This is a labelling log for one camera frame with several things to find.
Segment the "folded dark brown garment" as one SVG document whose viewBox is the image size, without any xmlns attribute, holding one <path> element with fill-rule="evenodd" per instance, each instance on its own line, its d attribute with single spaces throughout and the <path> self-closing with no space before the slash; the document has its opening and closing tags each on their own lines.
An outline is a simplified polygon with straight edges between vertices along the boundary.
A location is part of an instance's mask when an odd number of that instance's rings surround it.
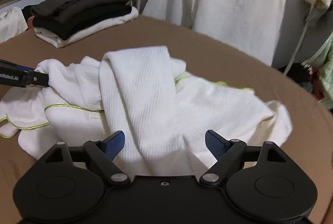
<svg viewBox="0 0 333 224">
<path fill-rule="evenodd" d="M 129 14 L 134 0 L 46 0 L 31 7 L 34 27 L 67 40 L 103 20 Z"/>
</svg>

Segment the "white waffle knit garment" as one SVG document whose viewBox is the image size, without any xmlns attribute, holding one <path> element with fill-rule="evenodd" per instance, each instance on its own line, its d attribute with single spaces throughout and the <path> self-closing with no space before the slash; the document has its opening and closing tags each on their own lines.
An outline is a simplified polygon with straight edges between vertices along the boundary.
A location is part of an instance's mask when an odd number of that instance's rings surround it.
<svg viewBox="0 0 333 224">
<path fill-rule="evenodd" d="M 226 139 L 282 145 L 292 132 L 287 108 L 187 72 L 165 46 L 106 53 L 79 64 L 42 61 L 48 87 L 12 88 L 1 100 L 1 136 L 39 159 L 56 142 L 82 146 L 116 131 L 125 147 L 116 164 L 129 176 L 201 176 L 215 163 L 205 145 L 214 130 Z"/>
</svg>

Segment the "folded cream garment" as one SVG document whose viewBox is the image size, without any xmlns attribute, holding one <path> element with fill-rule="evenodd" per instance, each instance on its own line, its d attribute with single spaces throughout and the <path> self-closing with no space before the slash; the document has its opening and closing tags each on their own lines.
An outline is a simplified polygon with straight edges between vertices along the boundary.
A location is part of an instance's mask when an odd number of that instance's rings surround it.
<svg viewBox="0 0 333 224">
<path fill-rule="evenodd" d="M 51 31 L 44 29 L 44 28 L 34 28 L 35 35 L 47 43 L 51 44 L 55 48 L 62 48 L 67 45 L 70 45 L 72 43 L 75 43 L 77 41 L 80 41 L 90 35 L 93 35 L 99 31 L 105 30 L 109 27 L 114 27 L 118 25 L 125 24 L 127 22 L 130 22 L 134 19 L 136 19 L 139 15 L 139 12 L 136 7 L 132 7 L 132 10 L 129 14 L 126 14 L 124 16 L 119 16 L 116 18 L 109 18 L 106 20 L 103 20 L 91 27 L 88 27 L 84 30 L 78 31 L 72 36 L 70 36 L 67 40 L 61 39 L 58 35 L 52 33 Z"/>
</svg>

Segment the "green fleece garment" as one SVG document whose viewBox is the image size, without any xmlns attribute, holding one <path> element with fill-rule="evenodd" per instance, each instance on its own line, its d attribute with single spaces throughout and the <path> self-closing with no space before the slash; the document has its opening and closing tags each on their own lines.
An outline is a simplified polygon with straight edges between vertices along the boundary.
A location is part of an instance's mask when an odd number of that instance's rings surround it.
<svg viewBox="0 0 333 224">
<path fill-rule="evenodd" d="M 332 34 L 314 54 L 312 66 L 319 70 L 319 83 L 323 93 L 320 102 L 326 109 L 332 109 Z"/>
</svg>

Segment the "white clothes on suitcase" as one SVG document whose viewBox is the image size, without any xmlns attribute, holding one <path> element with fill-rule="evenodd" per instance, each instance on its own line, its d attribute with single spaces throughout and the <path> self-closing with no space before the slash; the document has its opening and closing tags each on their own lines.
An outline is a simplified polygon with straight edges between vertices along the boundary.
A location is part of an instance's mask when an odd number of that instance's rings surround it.
<svg viewBox="0 0 333 224">
<path fill-rule="evenodd" d="M 3 43 L 28 29 L 27 23 L 19 7 L 1 13 L 0 43 Z"/>
</svg>

